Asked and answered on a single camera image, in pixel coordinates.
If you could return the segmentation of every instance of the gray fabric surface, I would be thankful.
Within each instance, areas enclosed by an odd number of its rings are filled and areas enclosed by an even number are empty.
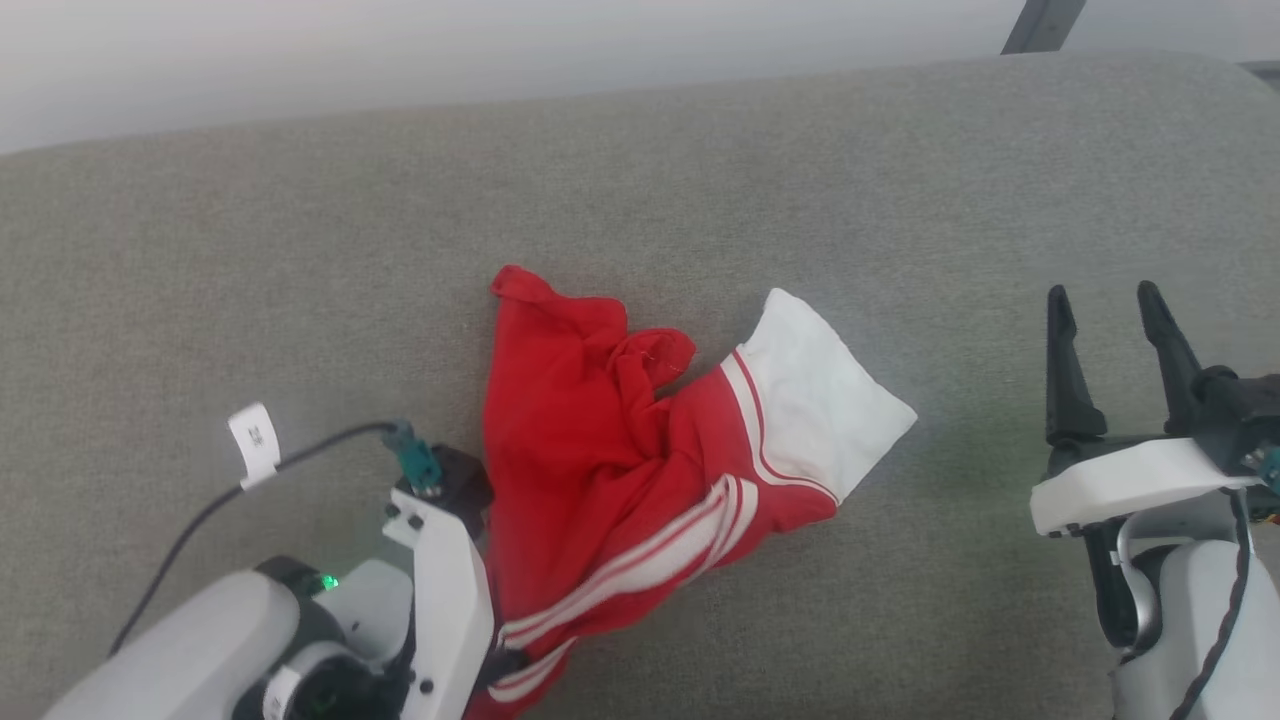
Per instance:
[[[1106,717],[1083,548],[1036,537],[1043,301],[1115,432],[1158,427],[1134,301],[1275,370],[1280,99],[1185,55],[1037,55],[76,145],[0,159],[0,703],[100,661],[187,519],[285,450],[403,415],[480,451],[504,263],[636,328],[744,340],[809,301],[919,424],[823,525],[586,642],[535,717]],[[374,442],[224,510],[148,615],[285,552],[379,544]],[[1268,555],[1275,533],[1260,530]]]

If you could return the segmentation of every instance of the red garment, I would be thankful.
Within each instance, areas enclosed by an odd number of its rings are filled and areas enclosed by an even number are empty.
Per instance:
[[[694,355],[685,334],[628,336],[617,300],[563,297],[516,266],[493,292],[486,565],[499,641],[532,662],[468,717],[513,716],[577,638],[635,623],[768,533],[831,518],[915,420],[782,291],[751,341],[664,398]]]

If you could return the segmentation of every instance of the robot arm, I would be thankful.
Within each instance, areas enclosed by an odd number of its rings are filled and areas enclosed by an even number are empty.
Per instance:
[[[1110,438],[1071,346],[1066,292],[1050,292],[1053,450],[1032,491],[1036,529],[1084,539],[1098,621],[1120,655],[1119,720],[1271,717],[1280,598],[1249,520],[1280,511],[1280,375],[1202,370],[1153,283],[1138,302],[1169,420],[1164,434]]]
[[[383,534],[390,553],[412,552],[411,574],[376,557],[344,578],[287,557],[233,573],[113,653],[46,720],[462,717],[493,660],[493,605],[472,543],[492,489],[479,460],[426,448],[404,423],[379,429],[406,473]]]

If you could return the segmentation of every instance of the wall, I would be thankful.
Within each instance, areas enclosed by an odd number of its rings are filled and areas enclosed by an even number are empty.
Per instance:
[[[0,0],[0,152],[243,119],[993,55],[1021,5]]]
[[[1280,0],[1087,0],[1062,49],[1120,47],[1280,60]]]

